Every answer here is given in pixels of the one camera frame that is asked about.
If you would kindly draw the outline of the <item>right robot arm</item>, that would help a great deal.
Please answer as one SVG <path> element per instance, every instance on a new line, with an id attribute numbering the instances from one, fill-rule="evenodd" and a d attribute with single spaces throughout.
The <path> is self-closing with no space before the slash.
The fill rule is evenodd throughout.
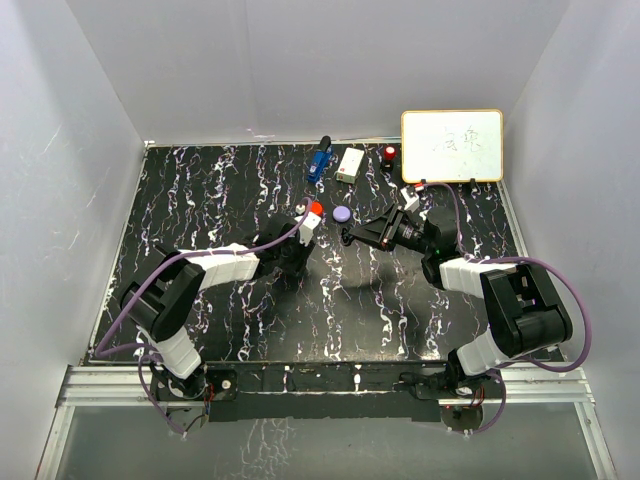
<path id="1" fill-rule="evenodd" d="M 464 258 L 458 246 L 458 216 L 431 209 L 423 224 L 399 206 L 341 232 L 345 245 L 362 242 L 381 251 L 402 246 L 420 253 L 426 281 L 443 291 L 484 301 L 488 326 L 452 350 L 442 372 L 403 373 L 400 381 L 460 397 L 471 395 L 489 372 L 523 355 L 571 338 L 573 324 L 546 270 L 528 261 L 487 264 Z"/>

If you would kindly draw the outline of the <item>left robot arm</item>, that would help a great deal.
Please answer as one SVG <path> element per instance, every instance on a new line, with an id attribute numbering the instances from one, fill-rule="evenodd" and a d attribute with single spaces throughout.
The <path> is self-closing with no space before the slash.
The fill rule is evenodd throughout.
<path id="1" fill-rule="evenodd" d="M 301 276 L 320 222 L 314 213 L 293 218 L 275 214 L 263 231 L 228 245 L 230 255 L 182 258 L 164 269 L 127 314 L 162 358 L 161 370 L 151 368 L 154 377 L 176 396 L 202 395 L 207 383 L 204 362 L 185 327 L 199 293 L 221 284 L 257 280 L 276 270 Z"/>

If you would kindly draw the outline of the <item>orange earbud charging case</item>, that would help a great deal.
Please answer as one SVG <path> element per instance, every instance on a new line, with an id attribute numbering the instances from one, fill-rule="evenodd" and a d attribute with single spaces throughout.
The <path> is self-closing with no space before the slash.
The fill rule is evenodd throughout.
<path id="1" fill-rule="evenodd" d="M 311 212 L 318 217 L 322 217 L 324 213 L 324 208 L 321 203 L 314 201 L 311 206 Z"/>

